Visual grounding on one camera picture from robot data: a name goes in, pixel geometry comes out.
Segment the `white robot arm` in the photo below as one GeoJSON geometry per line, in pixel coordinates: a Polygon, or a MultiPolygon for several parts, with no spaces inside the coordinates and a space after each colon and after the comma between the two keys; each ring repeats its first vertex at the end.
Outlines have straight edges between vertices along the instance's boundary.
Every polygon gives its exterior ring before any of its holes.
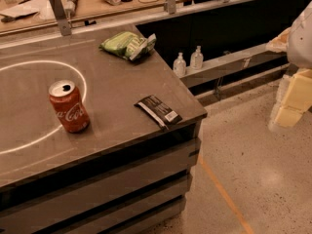
{"type": "Polygon", "coordinates": [[[285,52],[289,64],[297,67],[282,77],[269,123],[271,130],[292,128],[312,106],[312,2],[266,49],[285,52]]]}

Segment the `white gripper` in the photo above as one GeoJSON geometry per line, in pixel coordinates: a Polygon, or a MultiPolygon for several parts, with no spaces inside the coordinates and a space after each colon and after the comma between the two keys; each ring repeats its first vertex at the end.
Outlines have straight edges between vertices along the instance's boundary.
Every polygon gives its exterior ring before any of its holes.
{"type": "Polygon", "coordinates": [[[312,70],[298,70],[296,65],[290,64],[279,83],[276,103],[268,123],[269,130],[277,132],[292,128],[311,106],[312,70]]]}

